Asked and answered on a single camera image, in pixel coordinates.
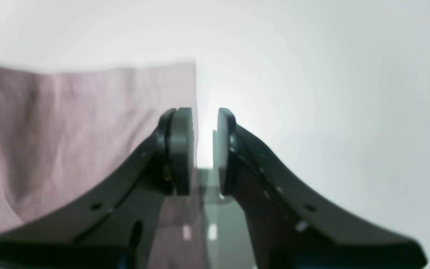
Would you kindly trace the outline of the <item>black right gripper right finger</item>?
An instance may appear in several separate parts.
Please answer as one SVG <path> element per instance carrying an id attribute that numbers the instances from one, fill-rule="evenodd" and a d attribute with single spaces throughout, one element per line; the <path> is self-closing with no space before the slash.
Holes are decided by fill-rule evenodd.
<path id="1" fill-rule="evenodd" d="M 311 189 L 220 108 L 214 139 L 222 196 L 246 218 L 259 269 L 423 269 L 414 239 L 368 222 Z"/>

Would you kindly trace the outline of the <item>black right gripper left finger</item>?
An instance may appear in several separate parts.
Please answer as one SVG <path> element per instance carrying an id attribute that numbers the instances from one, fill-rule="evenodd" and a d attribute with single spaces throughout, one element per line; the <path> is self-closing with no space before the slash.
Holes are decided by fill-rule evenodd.
<path id="1" fill-rule="evenodd" d="M 99 185 L 0 234 L 0 269 L 145 269 L 166 197 L 190 194 L 193 114 L 172 108 Z"/>

